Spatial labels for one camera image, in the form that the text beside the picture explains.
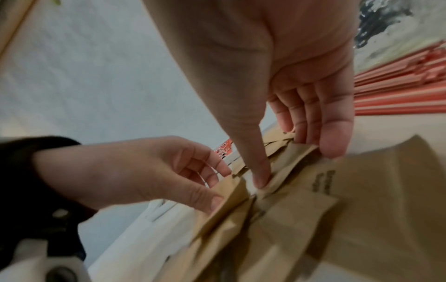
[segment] finger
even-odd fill
[[[253,126],[251,130],[243,132],[234,132],[230,137],[243,161],[252,171],[254,186],[258,189],[263,188],[269,181],[271,165],[266,156],[259,126]]]
[[[353,134],[353,62],[317,81],[315,90],[322,113],[321,153],[327,157],[342,156]]]
[[[319,145],[322,128],[322,114],[319,98],[313,84],[306,84],[297,88],[305,105],[307,118],[307,144]]]
[[[215,184],[218,183],[217,174],[204,161],[192,159],[188,163],[187,168],[198,172],[199,175],[204,179],[204,181],[209,185],[209,187],[213,187]]]
[[[297,90],[283,91],[278,93],[277,96],[289,109],[296,132],[294,141],[297,143],[305,143],[307,140],[307,117],[305,114],[305,105]]]
[[[206,184],[204,183],[203,179],[201,178],[201,176],[198,174],[198,172],[190,170],[188,168],[184,168],[180,173],[180,176],[190,179],[195,183],[198,183],[200,185],[205,186]]]
[[[293,120],[289,113],[289,109],[285,106],[277,95],[271,94],[267,98],[268,104],[275,114],[277,123],[284,132],[290,132],[293,130]]]
[[[228,165],[211,148],[197,142],[192,143],[194,146],[192,158],[207,163],[224,177],[231,174],[232,171]]]
[[[169,189],[163,198],[188,205],[205,213],[212,213],[223,201],[214,190],[172,173],[166,179]]]

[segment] white wall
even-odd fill
[[[262,127],[274,122],[267,111]],[[227,139],[194,94],[140,0],[37,0],[0,59],[0,136],[82,143],[179,135]],[[90,265],[145,209],[110,208],[83,224]]]

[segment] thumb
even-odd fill
[[[223,202],[223,197],[207,188],[176,173],[169,175],[166,200],[188,205],[196,210],[211,214]]]
[[[266,156],[260,127],[256,125],[250,131],[229,134],[245,164],[252,171],[252,181],[258,189],[268,184],[271,165]]]

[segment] paper bag stack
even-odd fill
[[[223,205],[196,213],[156,281],[302,281],[304,254],[367,281],[446,281],[445,177],[422,138],[330,161],[292,137],[264,137],[273,176],[254,195],[234,163],[213,188]]]

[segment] hand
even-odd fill
[[[261,188],[268,101],[295,141],[326,157],[352,136],[357,0],[144,0],[175,60]]]
[[[209,147],[180,137],[38,151],[33,163],[59,194],[95,210],[167,199],[211,213],[222,201],[212,189],[231,170]]]

